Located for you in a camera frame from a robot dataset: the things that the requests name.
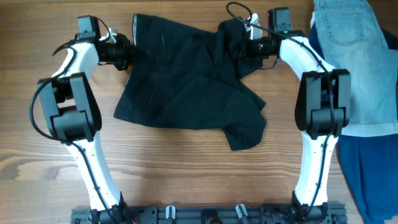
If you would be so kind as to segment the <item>black shorts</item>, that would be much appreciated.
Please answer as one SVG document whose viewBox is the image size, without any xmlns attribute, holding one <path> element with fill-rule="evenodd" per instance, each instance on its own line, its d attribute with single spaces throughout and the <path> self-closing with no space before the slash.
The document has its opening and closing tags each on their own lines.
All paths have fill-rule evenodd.
<svg viewBox="0 0 398 224">
<path fill-rule="evenodd" d="M 242 22 L 223 21 L 208 32 L 136 14 L 132 30 L 144 55 L 133 65 L 115 118 L 155 128 L 221 129 L 234 151 L 261 142 L 265 101 L 242 79 L 262 60 L 243 57 Z"/>
</svg>

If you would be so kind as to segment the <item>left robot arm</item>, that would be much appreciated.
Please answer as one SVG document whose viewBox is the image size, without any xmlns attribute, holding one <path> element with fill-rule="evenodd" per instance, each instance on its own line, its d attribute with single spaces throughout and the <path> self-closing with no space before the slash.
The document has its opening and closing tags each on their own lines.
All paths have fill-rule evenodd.
<svg viewBox="0 0 398 224">
<path fill-rule="evenodd" d="M 38 81 L 29 106 L 30 122 L 45 138 L 65 145 L 78 164 L 90 206 L 72 210 L 71 223 L 138 223 L 104 158 L 102 118 L 89 79 L 97 65 L 126 70 L 143 52 L 115 29 L 102 36 L 103 21 L 95 16 L 80 16 L 77 23 L 75 37 L 57 48 L 67 50 L 60 69 Z"/>
</svg>

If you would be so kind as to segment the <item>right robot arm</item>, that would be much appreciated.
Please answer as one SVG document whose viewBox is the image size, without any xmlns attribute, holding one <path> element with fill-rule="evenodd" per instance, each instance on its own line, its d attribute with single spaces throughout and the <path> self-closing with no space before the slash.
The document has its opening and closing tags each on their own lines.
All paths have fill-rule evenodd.
<svg viewBox="0 0 398 224">
<path fill-rule="evenodd" d="M 293 30 L 286 7 L 268 11 L 266 32 L 267 37 L 248 40 L 246 55 L 275 55 L 299 78 L 294 116 L 303 151 L 292 201 L 264 204 L 259 219 L 262 223 L 347 223 L 345 206 L 329 202 L 326 189 L 333 150 L 349 121 L 350 73 L 327 64 L 304 33 Z"/>
</svg>

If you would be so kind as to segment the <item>light blue denim shorts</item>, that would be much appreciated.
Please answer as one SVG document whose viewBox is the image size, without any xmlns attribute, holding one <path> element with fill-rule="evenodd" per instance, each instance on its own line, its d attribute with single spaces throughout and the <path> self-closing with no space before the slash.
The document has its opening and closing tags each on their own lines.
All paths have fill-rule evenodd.
<svg viewBox="0 0 398 224">
<path fill-rule="evenodd" d="M 397 51 L 389 49 L 367 1 L 314 0 L 313 23 L 324 59 L 351 74 L 345 136 L 397 133 Z"/>
</svg>

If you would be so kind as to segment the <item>blue garment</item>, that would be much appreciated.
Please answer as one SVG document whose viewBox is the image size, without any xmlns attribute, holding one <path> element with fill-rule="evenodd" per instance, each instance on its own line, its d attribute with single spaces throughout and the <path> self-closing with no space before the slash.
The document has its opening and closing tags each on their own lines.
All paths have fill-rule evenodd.
<svg viewBox="0 0 398 224">
<path fill-rule="evenodd" d="M 315 25 L 310 44 L 324 58 Z M 397 133 L 374 137 L 342 133 L 338 158 L 365 223 L 384 223 L 397 215 Z"/>
</svg>

